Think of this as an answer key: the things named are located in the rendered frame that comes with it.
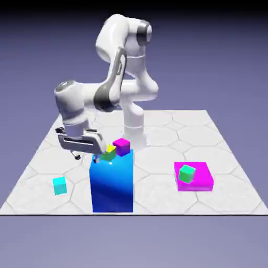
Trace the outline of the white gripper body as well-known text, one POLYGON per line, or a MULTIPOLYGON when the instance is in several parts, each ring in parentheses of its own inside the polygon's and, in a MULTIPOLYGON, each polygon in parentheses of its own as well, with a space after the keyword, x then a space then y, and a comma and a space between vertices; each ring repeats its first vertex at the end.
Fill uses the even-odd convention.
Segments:
POLYGON ((58 139, 61 147, 66 150, 91 154, 103 154, 106 151, 105 140, 99 132, 86 132, 76 139, 58 135, 58 139))

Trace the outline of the small yellow cube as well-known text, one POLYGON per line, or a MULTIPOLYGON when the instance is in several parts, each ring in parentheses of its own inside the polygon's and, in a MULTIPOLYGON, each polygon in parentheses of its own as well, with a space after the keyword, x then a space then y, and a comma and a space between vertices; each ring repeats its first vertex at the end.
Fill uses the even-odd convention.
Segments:
POLYGON ((111 162, 116 157, 116 155, 116 146, 108 144, 106 146, 106 151, 100 156, 100 159, 111 162))

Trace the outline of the small magenta cube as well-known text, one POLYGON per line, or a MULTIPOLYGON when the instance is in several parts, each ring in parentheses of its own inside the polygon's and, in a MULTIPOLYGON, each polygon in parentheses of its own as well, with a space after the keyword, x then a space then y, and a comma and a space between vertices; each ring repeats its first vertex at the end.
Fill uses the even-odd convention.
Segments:
POLYGON ((120 138, 113 142, 113 145, 116 147, 117 155, 123 157, 124 155, 130 153, 130 141, 120 138))

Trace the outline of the small cyan cube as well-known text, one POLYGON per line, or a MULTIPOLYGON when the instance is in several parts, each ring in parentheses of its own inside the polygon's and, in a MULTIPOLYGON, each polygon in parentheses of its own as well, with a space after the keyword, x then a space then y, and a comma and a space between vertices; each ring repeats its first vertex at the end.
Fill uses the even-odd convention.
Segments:
POLYGON ((53 179, 53 189, 55 195, 67 193, 65 177, 57 177, 53 179))

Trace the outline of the small green cube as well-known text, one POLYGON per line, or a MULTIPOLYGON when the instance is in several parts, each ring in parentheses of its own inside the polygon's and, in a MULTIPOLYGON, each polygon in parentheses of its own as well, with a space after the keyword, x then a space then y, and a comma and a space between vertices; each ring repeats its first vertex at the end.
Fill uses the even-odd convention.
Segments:
POLYGON ((195 171, 196 169, 194 167, 189 165, 183 165, 179 169, 178 179, 189 184, 195 176, 195 171))

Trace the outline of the large blue box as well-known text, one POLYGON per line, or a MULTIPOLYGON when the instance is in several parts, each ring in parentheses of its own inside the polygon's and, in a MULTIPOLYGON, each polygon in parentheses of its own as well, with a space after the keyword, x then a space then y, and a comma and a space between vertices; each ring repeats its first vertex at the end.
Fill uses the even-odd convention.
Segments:
POLYGON ((133 150, 110 162, 92 162, 89 176, 93 212, 133 212, 133 150))

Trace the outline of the large magenta box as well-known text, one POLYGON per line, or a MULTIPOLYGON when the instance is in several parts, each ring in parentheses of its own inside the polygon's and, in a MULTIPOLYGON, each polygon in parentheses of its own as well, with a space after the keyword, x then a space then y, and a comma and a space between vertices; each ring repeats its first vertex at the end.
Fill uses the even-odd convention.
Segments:
POLYGON ((206 162, 174 162, 174 176, 179 192, 211 192, 214 180, 206 162), (188 165, 195 169, 193 180, 186 183, 179 179, 180 169, 188 165))

